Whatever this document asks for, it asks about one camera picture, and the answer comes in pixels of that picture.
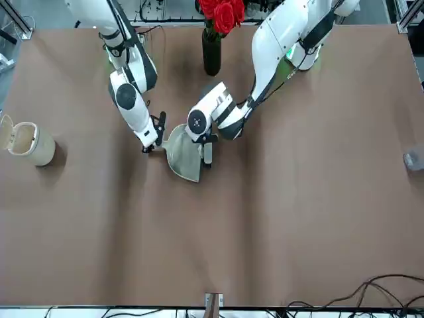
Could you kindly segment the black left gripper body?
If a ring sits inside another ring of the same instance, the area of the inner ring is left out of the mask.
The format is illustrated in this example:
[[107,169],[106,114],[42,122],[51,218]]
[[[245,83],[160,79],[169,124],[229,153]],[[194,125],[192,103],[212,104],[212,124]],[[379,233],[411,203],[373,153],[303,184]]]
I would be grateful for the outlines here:
[[193,143],[202,145],[217,142],[218,139],[218,134],[212,133],[211,131],[205,132],[203,134],[193,134],[192,136]]

